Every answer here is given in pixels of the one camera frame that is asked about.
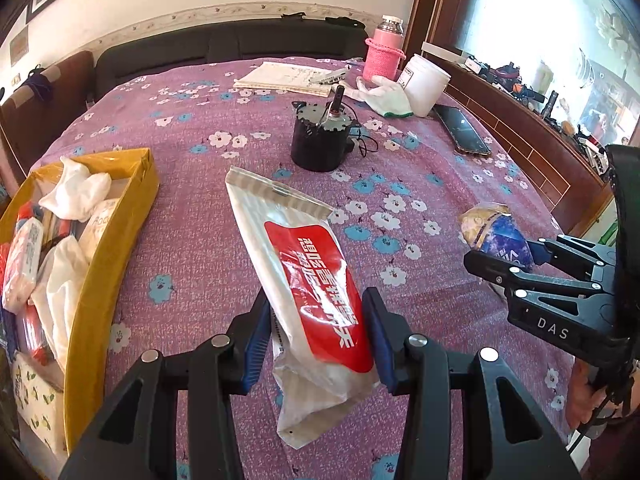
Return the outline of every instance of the purple cloth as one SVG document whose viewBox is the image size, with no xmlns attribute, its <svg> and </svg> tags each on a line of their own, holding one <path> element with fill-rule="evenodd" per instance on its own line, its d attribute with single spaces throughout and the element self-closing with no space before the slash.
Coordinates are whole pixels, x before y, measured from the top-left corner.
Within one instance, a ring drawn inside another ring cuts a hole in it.
<svg viewBox="0 0 640 480">
<path fill-rule="evenodd" d="M 344 66 L 305 58 L 293 62 L 332 70 Z M 193 349 L 251 307 L 260 283 L 226 193 L 225 174 L 233 164 L 337 208 L 331 222 L 358 288 L 379 288 L 389 310 L 449 349 L 497 348 L 565 437 L 562 409 L 572 359 L 511 326 L 503 300 L 462 264 L 467 246 L 458 216 L 479 202 L 509 205 L 529 238 L 560 232 L 508 154 L 466 110 L 492 158 L 456 154 L 435 120 L 388 120 L 346 100 L 380 150 L 366 158 L 354 150 L 339 171 L 310 173 L 290 160 L 291 102 L 326 99 L 233 89 L 234 79 L 257 65 L 260 60 L 235 61 L 137 78 L 105 95 L 41 160 L 149 146 L 158 167 L 158 198 L 131 256 L 114 316 L 107 393 L 145 349 L 165 355 Z M 354 65 L 350 78 L 361 70 Z M 447 95 L 440 103 L 460 107 Z M 380 387 L 338 427 L 293 450 L 276 435 L 281 394 L 271 361 L 268 356 L 251 394 L 232 401 L 248 480 L 393 477 L 406 398 L 392 398 Z M 462 468 L 459 406 L 452 420 L 457 476 Z M 184 478 L 185 421 L 186 406 L 180 402 L 178 476 Z"/>
</svg>

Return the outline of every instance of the smartphone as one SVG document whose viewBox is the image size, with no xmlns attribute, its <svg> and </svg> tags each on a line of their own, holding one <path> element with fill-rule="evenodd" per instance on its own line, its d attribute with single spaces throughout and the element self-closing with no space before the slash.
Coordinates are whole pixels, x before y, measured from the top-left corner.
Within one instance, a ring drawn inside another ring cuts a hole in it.
<svg viewBox="0 0 640 480">
<path fill-rule="evenodd" d="M 433 110 L 444 124 L 445 129 L 453 139 L 456 150 L 471 155 L 489 156 L 491 150 L 484 140 L 466 120 L 464 114 L 452 106 L 434 105 Z"/>
</svg>

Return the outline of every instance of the yellow cardboard box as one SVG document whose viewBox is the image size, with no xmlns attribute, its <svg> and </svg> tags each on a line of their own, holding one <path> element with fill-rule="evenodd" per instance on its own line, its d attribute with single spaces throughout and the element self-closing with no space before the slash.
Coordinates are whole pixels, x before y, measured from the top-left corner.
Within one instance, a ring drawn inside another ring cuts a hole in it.
<svg viewBox="0 0 640 480">
<path fill-rule="evenodd" d="M 64 389 L 66 448 L 71 453 L 104 395 L 104 367 L 113 311 L 138 232 L 158 193 L 158 174 L 151 150 L 93 153 L 74 157 L 91 173 L 126 179 L 120 202 L 111 216 L 89 266 L 69 339 Z M 31 200 L 36 181 L 57 183 L 62 163 L 30 173 L 0 220 L 0 243 L 14 235 L 18 209 Z"/>
</svg>

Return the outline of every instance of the red label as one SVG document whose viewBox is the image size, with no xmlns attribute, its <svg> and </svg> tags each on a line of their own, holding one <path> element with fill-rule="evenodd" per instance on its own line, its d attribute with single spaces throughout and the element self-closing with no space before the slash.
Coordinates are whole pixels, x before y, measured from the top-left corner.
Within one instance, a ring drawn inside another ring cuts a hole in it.
<svg viewBox="0 0 640 480">
<path fill-rule="evenodd" d="M 347 263 L 329 231 L 319 225 L 283 227 L 265 222 L 296 301 L 313 355 L 354 372 L 373 366 L 362 302 Z"/>
</svg>

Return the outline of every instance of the window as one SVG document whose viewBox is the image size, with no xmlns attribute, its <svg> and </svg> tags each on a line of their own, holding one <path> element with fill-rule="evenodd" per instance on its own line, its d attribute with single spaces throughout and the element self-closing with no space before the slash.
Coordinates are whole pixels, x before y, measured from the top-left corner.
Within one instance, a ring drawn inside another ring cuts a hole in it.
<svg viewBox="0 0 640 480">
<path fill-rule="evenodd" d="M 494 68 L 513 61 L 552 113 L 602 144 L 627 143 L 640 118 L 640 50 L 611 0 L 474 0 L 455 45 Z"/>
</svg>

